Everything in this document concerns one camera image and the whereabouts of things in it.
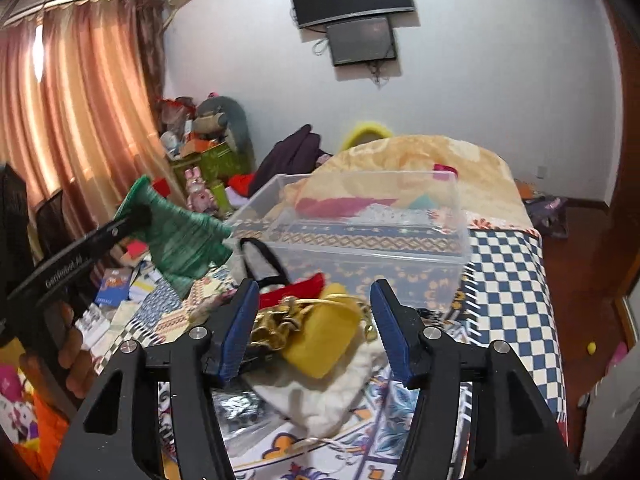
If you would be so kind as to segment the person's left hand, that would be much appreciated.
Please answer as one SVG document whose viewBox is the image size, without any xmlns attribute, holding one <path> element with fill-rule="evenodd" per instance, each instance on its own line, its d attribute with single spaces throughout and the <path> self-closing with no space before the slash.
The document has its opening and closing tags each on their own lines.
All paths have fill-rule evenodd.
<svg viewBox="0 0 640 480">
<path fill-rule="evenodd" d="M 66 326 L 66 338 L 58 352 L 58 364 L 67 372 L 66 388 L 77 399 L 82 400 L 85 399 L 96 380 L 92 356 L 88 350 L 82 348 L 84 338 L 82 338 L 82 333 L 73 323 L 73 309 L 68 304 L 64 304 L 64 302 L 59 302 L 56 306 Z M 47 385 L 46 378 L 42 374 L 38 356 L 30 351 L 23 353 L 20 356 L 20 367 L 40 399 L 51 406 L 60 408 Z"/>
</svg>

